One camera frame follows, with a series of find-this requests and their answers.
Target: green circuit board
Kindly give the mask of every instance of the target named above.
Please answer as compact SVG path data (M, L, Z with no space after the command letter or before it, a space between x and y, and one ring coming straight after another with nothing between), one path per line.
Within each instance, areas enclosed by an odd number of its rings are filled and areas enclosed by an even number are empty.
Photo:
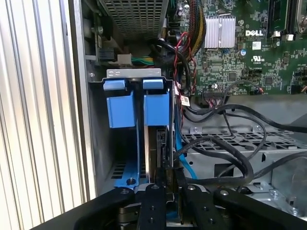
M210 50L204 46L196 54L196 96L204 93L223 92L234 81L246 79L258 84L265 94L300 93L307 85L307 35L295 35L293 41L267 36L269 0L205 0L205 16L230 14L236 17L235 46ZM281 0L280 15L275 24L282 30L286 21L286 9ZM187 2L180 2L183 14L180 17L181 30L189 27ZM250 95L254 88L238 85L231 95Z

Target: heatsink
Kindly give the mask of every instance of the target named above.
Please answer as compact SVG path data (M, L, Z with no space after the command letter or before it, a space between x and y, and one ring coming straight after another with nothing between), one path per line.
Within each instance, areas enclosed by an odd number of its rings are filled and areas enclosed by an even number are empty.
M207 34L204 48L233 48L236 38L236 17L221 15L206 17Z
M99 0L128 40L157 38L168 0Z

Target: blue drive bracket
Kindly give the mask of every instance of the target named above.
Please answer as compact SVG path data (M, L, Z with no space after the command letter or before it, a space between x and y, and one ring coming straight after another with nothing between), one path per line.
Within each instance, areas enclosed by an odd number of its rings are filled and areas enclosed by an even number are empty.
M139 122L136 123L136 136L137 136L137 155L126 161L126 166L121 179L114 182L114 187L126 187L134 189L140 184L140 135L139 135Z
M162 79L143 80L143 89L162 90ZM169 92L144 95L144 124L146 126L169 125Z
M126 90L125 80L106 80L105 91ZM133 91L126 96L111 96L106 98L110 128L135 127L135 108Z

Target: dell logo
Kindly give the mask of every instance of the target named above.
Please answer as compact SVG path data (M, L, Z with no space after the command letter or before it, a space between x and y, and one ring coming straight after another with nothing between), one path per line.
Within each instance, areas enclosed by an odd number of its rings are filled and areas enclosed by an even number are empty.
M245 31L245 36L263 36L263 33L261 30L246 30Z

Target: ribbed metal panel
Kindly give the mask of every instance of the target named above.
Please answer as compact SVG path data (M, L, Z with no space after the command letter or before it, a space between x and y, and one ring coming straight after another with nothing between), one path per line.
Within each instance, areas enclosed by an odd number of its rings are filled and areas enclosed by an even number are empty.
M100 0L119 30L129 40L157 38L168 0Z
M232 48L235 46L236 17L220 15L206 17L207 34L204 48Z
M4 230L28 230L87 199L65 1L0 0Z

